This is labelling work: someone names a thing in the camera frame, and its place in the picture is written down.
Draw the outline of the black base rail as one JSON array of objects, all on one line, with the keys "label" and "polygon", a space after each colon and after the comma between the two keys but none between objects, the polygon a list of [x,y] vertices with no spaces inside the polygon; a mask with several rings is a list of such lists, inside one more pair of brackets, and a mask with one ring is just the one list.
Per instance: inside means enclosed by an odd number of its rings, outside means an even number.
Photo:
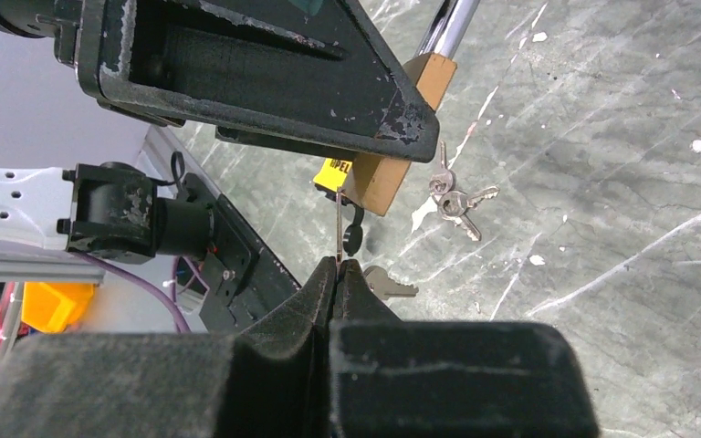
[{"label": "black base rail", "polygon": [[209,290],[199,319],[208,331],[241,331],[300,289],[297,279],[215,185],[188,173],[183,188],[183,198],[210,210],[213,217],[214,233],[200,269]]}]

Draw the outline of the silver key pair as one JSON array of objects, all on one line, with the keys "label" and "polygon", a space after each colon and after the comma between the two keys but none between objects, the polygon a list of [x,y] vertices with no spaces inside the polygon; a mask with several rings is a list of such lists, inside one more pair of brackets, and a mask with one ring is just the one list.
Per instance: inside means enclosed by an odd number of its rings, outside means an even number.
[{"label": "silver key pair", "polygon": [[467,213],[483,201],[497,197],[500,194],[500,188],[488,186],[476,193],[459,190],[456,175],[449,168],[446,155],[445,142],[439,141],[439,169],[430,178],[430,195],[436,204],[437,212],[443,219],[463,228],[472,241],[480,242],[482,233]]}]

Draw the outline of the yellow plastic bin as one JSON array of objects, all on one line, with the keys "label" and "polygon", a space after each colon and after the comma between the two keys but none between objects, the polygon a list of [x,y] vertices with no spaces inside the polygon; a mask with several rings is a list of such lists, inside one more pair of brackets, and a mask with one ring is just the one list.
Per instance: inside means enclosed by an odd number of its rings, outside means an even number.
[{"label": "yellow plastic bin", "polygon": [[21,321],[42,333],[59,333],[87,313],[97,286],[90,283],[26,282]]}]

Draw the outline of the small silver keys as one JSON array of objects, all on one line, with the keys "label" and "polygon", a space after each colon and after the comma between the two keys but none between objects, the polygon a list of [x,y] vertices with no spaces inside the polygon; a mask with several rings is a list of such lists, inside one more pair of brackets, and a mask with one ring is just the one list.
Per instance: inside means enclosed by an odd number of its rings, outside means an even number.
[{"label": "small silver keys", "polygon": [[[341,188],[338,190],[338,199],[345,194]],[[336,260],[339,264],[344,256],[348,256],[342,248],[342,235],[345,228],[349,225],[343,224],[342,208],[340,202],[336,202]],[[414,285],[406,285],[397,282],[390,277],[388,271],[380,266],[368,266],[363,271],[363,276],[372,291],[372,293],[380,300],[387,300],[392,297],[415,297],[419,292],[419,288]]]}]

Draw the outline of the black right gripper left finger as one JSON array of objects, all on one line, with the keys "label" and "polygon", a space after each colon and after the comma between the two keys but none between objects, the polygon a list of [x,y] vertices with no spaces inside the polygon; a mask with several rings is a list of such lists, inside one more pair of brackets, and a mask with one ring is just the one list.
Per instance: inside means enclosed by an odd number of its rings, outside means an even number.
[{"label": "black right gripper left finger", "polygon": [[329,437],[338,266],[224,333],[31,336],[0,366],[0,437]]}]

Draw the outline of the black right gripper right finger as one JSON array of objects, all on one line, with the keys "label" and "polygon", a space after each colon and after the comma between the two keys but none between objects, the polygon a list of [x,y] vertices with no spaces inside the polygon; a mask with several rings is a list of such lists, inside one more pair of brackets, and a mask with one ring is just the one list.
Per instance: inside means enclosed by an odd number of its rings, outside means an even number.
[{"label": "black right gripper right finger", "polygon": [[330,260],[333,437],[596,437],[570,343],[548,324],[403,321]]}]

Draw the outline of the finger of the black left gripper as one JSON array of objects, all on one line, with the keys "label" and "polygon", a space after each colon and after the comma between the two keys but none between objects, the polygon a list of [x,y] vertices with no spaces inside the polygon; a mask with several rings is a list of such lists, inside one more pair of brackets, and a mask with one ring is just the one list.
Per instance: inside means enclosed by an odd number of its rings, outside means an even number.
[{"label": "finger of the black left gripper", "polygon": [[393,107],[425,102],[357,1],[85,1],[76,70],[104,103],[227,141],[427,162],[375,138]]}]

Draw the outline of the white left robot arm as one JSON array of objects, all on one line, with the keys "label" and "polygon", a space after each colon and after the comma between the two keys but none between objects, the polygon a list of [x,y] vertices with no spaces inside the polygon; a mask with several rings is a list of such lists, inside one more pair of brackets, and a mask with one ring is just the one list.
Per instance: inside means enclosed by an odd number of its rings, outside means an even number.
[{"label": "white left robot arm", "polygon": [[[428,162],[439,123],[356,1],[0,1],[0,32],[51,38],[101,107],[307,155]],[[0,241],[141,264],[235,245],[180,159],[162,182],[107,162],[0,169]]]}]

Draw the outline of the large brass padlock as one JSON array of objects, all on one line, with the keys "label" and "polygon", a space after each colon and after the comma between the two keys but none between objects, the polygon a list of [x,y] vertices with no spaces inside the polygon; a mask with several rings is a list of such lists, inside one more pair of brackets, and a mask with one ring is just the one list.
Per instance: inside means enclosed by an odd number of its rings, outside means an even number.
[{"label": "large brass padlock", "polygon": [[[425,104],[393,107],[376,139],[396,146],[421,145],[428,162],[434,157],[439,133],[434,115],[456,73],[454,56],[479,4],[478,0],[457,0],[440,5],[414,56],[403,64]],[[384,216],[414,160],[414,151],[361,152],[352,161],[343,194],[362,213]]]}]

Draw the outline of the yellow black padlock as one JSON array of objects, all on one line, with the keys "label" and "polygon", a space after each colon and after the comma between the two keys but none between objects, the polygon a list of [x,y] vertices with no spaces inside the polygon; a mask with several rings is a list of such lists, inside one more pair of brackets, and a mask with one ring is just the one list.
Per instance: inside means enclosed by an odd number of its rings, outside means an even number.
[{"label": "yellow black padlock", "polygon": [[343,206],[352,206],[353,219],[345,228],[342,235],[342,248],[348,256],[355,256],[361,249],[363,241],[362,222],[365,210],[348,198],[345,194],[338,199],[337,192],[342,188],[351,170],[351,162],[327,158],[322,163],[318,173],[313,177],[314,187],[325,193],[325,196],[333,202],[340,202]]}]

